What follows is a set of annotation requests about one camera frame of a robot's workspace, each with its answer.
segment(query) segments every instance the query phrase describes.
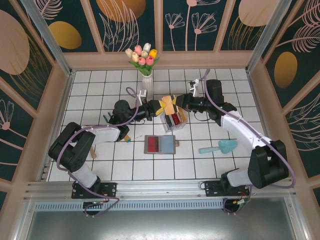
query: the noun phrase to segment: blue ice cream scoop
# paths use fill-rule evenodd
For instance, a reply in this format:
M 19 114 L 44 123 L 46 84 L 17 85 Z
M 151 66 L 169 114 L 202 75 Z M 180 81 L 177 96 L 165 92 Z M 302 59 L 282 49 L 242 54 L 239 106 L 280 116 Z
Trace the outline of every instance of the blue ice cream scoop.
M 221 150 L 223 154 L 228 154 L 238 146 L 238 143 L 236 140 L 220 140 L 218 142 L 218 145 L 219 146 L 199 148 L 199 153 L 206 154 L 217 150 Z

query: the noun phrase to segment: yellow tulip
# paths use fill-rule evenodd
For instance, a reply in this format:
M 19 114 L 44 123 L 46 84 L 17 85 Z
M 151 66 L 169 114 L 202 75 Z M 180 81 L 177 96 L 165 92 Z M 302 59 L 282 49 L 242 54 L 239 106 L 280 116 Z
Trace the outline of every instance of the yellow tulip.
M 151 57 L 153 57 L 153 58 L 155 59 L 156 56 L 157 56 L 157 50 L 152 49 L 152 50 L 149 52 L 149 56 L 151 56 Z

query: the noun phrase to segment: metal floor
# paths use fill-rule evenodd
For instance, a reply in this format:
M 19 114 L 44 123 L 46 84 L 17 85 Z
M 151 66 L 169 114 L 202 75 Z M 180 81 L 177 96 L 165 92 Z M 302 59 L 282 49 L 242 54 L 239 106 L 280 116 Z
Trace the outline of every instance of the metal floor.
M 35 212 L 28 240 L 294 240 L 283 198 L 254 199 L 237 215 L 221 209 Z

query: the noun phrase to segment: gold circle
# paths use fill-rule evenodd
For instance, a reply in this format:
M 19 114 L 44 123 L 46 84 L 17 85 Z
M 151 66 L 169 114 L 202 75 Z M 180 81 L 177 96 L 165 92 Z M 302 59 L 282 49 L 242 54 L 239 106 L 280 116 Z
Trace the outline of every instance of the gold circle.
M 288 51 L 281 53 L 274 66 L 274 80 L 279 88 L 287 88 L 294 80 L 298 69 L 296 56 Z
M 11 75 L 21 74 L 30 56 L 28 35 L 10 14 L 0 10 L 0 69 Z
M 239 19 L 250 27 L 260 27 L 268 23 L 279 0 L 241 0 Z
M 80 47 L 81 36 L 71 24 L 65 21 L 55 21 L 49 25 L 49 29 L 60 47 L 65 49 Z
M 129 9 L 132 10 L 136 19 L 141 17 L 146 9 L 146 0 L 96 0 L 98 7 L 109 19 L 115 22 L 129 22 L 130 17 L 127 16 L 127 12 L 123 6 L 126 6 L 129 13 Z

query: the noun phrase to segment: floral wallpaper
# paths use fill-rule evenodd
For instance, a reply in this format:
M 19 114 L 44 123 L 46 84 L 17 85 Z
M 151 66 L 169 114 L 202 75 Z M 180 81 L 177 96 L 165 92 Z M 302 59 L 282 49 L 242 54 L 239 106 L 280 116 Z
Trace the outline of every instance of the floral wallpaper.
M 37 110 L 52 65 L 8 1 L 0 3 L 0 22 L 0 78 Z
M 0 213 L 1 213 L 2 206 L 5 203 L 6 196 L 7 196 L 6 192 L 0 191 Z
M 305 0 L 265 67 L 282 107 L 320 70 L 320 1 Z
M 80 0 L 34 0 L 34 3 L 62 52 L 98 51 Z
M 287 11 L 283 14 L 282 20 L 279 24 L 279 26 L 277 27 L 277 29 L 275 30 L 272 38 L 270 39 L 268 45 L 266 46 L 265 50 L 262 53 L 262 58 L 264 59 L 267 52 L 269 51 L 271 44 L 274 42 L 274 39 L 276 38 L 276 36 L 278 35 L 280 29 L 282 28 L 282 26 L 284 25 L 285 21 L 287 20 L 288 15 L 290 14 L 292 8 L 294 7 L 294 5 L 297 3 L 297 0 L 292 0 L 290 3 L 289 8 L 287 9 Z
M 307 176 L 320 175 L 320 84 L 285 117 Z
M 155 48 L 153 0 L 90 0 L 105 52 L 150 43 Z
M 236 0 L 220 50 L 253 50 L 278 2 Z
M 212 51 L 226 0 L 163 0 L 163 51 Z
M 11 181 L 24 149 L 33 117 L 0 90 L 0 178 Z

